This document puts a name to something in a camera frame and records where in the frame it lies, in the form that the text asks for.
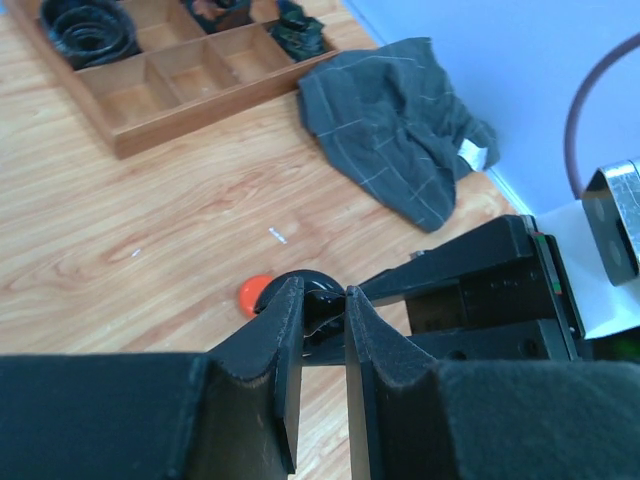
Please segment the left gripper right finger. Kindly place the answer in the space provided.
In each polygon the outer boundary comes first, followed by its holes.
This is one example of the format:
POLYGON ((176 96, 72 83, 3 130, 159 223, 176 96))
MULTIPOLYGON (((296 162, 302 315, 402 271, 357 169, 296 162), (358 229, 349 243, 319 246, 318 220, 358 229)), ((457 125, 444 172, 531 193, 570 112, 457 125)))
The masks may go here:
POLYGON ((356 479, 635 479, 639 367, 438 360, 346 294, 356 479))

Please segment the black earbud case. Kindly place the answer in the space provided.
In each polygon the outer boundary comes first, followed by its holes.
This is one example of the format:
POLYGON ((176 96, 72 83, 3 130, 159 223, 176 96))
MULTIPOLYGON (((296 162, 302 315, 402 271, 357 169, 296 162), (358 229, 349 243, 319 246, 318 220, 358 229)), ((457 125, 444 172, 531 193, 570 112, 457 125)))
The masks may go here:
POLYGON ((311 354, 330 341, 344 342, 345 290, 332 277, 316 270, 294 270, 276 277, 260 293, 253 312, 261 313, 292 277, 304 281, 304 351, 311 354))

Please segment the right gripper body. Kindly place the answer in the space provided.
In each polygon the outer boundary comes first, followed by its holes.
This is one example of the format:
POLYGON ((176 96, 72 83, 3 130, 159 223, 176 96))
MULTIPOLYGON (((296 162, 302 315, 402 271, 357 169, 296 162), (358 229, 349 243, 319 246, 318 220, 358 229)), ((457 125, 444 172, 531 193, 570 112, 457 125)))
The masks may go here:
POLYGON ((412 340, 440 358, 568 360, 584 327, 557 241, 507 215, 418 256, 445 262, 405 301, 412 340))

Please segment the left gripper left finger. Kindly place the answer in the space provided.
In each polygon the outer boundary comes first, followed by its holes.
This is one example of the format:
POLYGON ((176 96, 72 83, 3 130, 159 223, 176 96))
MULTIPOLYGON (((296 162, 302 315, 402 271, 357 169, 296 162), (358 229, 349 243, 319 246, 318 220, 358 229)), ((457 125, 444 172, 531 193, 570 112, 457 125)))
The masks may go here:
POLYGON ((208 352, 5 355, 5 479, 284 479, 296 469, 304 285, 208 352))

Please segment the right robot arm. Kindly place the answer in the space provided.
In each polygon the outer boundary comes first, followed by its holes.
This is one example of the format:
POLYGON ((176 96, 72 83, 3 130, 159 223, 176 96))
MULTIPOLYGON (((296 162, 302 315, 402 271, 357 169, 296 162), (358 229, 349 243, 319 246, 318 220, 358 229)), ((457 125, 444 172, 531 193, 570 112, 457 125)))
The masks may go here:
POLYGON ((639 359, 639 330, 589 339, 556 239, 505 215, 365 280, 374 306, 402 302, 409 340, 444 360, 639 359))

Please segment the orange earbud case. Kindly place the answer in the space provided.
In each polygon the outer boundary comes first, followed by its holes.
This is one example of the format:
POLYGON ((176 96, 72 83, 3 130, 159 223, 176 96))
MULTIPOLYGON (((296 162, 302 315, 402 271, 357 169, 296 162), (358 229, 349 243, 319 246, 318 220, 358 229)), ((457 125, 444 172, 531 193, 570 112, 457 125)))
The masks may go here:
POLYGON ((271 283, 269 275, 255 275, 246 279, 237 292, 239 310, 247 317, 255 316, 254 308, 263 290, 271 283))

